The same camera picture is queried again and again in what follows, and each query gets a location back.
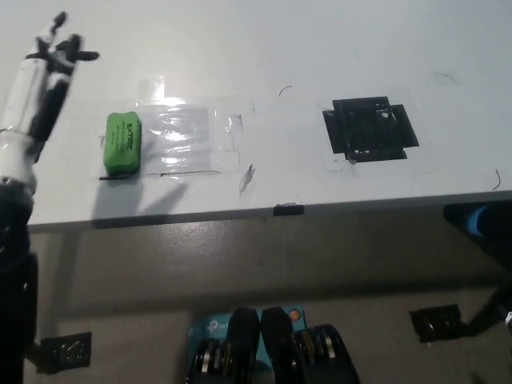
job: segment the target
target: white tabletop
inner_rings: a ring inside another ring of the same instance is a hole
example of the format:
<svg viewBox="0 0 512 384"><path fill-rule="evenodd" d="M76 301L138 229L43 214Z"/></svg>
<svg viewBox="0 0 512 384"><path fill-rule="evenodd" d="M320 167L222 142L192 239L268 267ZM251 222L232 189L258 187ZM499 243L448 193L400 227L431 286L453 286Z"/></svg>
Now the white tabletop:
<svg viewBox="0 0 512 384"><path fill-rule="evenodd" d="M78 68L37 165L33 230L268 216L287 203L309 214L512 198L507 0L9 2L0 99L60 10L61 36L82 34L102 56ZM106 116L130 110L155 81L159 98L242 116L234 133L211 122L218 154L233 139L226 171L98 180ZM405 106L420 147L407 160L351 165L332 153L322 110L374 96Z"/></svg>

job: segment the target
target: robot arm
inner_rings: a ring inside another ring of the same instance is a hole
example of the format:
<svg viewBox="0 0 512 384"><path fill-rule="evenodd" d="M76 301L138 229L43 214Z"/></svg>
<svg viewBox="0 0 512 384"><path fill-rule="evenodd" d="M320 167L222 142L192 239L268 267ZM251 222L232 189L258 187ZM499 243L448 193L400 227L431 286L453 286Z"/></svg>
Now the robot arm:
<svg viewBox="0 0 512 384"><path fill-rule="evenodd" d="M16 182L34 194L32 166L39 158L67 96L76 62L99 57L82 52L76 34L53 47L58 28L66 21L61 12L35 39L18 69L0 124L0 176L2 184Z"/></svg>
<svg viewBox="0 0 512 384"><path fill-rule="evenodd" d="M60 13L36 37L0 120L0 377L7 382L22 382L24 358L36 350L38 267L27 229L36 191L33 165L64 105L77 61L99 57L80 51L78 35L53 47L65 20Z"/></svg>

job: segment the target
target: floor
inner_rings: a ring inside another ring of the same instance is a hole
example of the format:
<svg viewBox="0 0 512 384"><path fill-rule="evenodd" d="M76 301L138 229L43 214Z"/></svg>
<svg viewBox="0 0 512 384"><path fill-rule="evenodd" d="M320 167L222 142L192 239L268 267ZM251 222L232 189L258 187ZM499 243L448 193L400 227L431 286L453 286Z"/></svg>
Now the floor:
<svg viewBox="0 0 512 384"><path fill-rule="evenodd" d="M27 383L183 382L189 325L236 306L302 304L343 336L364 383L510 383L512 339L420 344L408 312L468 319L502 269L440 207L37 234L40 337L93 332L90 368Z"/></svg>

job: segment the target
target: green battery pack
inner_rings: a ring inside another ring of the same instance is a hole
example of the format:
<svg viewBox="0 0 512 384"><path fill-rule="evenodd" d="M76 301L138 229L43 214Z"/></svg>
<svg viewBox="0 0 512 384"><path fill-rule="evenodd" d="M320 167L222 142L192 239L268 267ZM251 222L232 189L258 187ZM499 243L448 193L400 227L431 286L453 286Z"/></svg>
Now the green battery pack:
<svg viewBox="0 0 512 384"><path fill-rule="evenodd" d="M103 164L109 176L138 172L141 165L141 140L141 122L135 112L109 115L103 152Z"/></svg>

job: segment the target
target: transparent plastic sheet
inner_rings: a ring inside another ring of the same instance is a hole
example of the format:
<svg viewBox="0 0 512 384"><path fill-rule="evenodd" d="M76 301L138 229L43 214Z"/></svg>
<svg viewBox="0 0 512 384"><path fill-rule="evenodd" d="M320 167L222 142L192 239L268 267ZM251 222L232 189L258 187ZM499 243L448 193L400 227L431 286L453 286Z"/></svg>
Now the transparent plastic sheet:
<svg viewBox="0 0 512 384"><path fill-rule="evenodd" d="M112 177L102 167L100 179L239 171L234 134L242 131L242 116L224 114L215 100L137 100L126 110L113 112L130 110L137 113L142 125L140 171Z"/></svg>

